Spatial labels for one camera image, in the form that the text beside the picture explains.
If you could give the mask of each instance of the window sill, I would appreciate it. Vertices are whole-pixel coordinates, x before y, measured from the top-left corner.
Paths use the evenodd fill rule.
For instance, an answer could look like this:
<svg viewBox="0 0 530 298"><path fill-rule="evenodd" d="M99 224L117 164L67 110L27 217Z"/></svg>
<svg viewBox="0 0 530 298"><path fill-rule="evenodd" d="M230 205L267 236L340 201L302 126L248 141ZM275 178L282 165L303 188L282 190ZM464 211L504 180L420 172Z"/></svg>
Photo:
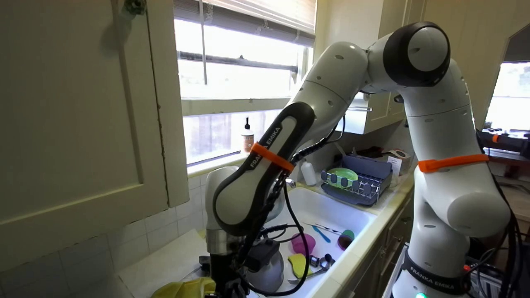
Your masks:
<svg viewBox="0 0 530 298"><path fill-rule="evenodd" d="M218 160L212 160L201 164L196 164L188 167L188 178L200 176L212 172L213 170L229 165L240 165L246 158L248 153L240 153L224 157Z"/></svg>

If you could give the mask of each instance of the orange strap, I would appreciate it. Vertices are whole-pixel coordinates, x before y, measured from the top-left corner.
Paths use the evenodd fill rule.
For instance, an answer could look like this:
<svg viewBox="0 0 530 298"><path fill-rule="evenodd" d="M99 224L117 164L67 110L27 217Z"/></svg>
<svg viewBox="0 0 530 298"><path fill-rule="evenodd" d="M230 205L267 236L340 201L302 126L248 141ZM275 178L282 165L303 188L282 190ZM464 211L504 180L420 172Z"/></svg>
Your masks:
<svg viewBox="0 0 530 298"><path fill-rule="evenodd" d="M289 171L289 173L291 173L295 168L292 163L288 162L283 157L277 156L276 154L270 152L267 148L261 146L258 143L254 143L252 148L250 148L250 151L258 153L259 155L263 156L263 158L270 160L273 164L286 169Z"/></svg>
<svg viewBox="0 0 530 298"><path fill-rule="evenodd" d="M451 157L451 158L443 159L443 160L422 160L418 162L418 166L420 167L420 171L422 171L423 173L432 173L432 172L438 171L441 168L446 168L448 166L469 164L469 163L475 163L475 162L484 162L488 160L489 158L486 154L472 154L472 155Z"/></svg>

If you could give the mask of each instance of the yellow cloth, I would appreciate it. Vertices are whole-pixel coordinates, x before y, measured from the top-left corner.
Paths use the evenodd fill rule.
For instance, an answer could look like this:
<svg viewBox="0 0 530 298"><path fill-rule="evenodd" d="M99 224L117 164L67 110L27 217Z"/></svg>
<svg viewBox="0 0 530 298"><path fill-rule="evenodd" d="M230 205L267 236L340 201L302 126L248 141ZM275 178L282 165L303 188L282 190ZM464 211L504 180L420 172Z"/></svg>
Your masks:
<svg viewBox="0 0 530 298"><path fill-rule="evenodd" d="M185 283L168 283L153 293L151 298L203 298L215 291L215 281L201 277Z"/></svg>
<svg viewBox="0 0 530 298"><path fill-rule="evenodd" d="M305 269L305 256L301 253L287 257L291 265L293 266L293 273L297 278L301 278L304 275ZM307 272L307 276L313 274L311 268Z"/></svg>

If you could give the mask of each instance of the tile backsplash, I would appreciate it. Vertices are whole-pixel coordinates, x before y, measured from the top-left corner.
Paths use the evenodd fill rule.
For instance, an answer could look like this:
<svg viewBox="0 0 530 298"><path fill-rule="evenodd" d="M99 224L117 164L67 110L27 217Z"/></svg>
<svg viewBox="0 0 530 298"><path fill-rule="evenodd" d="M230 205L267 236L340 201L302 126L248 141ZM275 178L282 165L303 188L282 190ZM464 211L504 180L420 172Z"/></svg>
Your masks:
<svg viewBox="0 0 530 298"><path fill-rule="evenodd" d="M0 298L67 297L206 226L206 176L188 179L190 200L0 273Z"/></svg>

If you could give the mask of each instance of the yellow sponge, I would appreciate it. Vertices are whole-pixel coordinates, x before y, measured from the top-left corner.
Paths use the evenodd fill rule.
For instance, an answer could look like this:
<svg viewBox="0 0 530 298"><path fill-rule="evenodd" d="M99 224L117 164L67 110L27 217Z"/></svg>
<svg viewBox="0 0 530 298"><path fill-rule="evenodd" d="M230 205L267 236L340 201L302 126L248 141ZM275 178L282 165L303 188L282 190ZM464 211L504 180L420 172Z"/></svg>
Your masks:
<svg viewBox="0 0 530 298"><path fill-rule="evenodd" d="M304 275L305 268L305 256L301 253L287 257L291 265L293 266L293 273L297 278L301 278ZM313 274L311 268L307 272L307 276Z"/></svg>

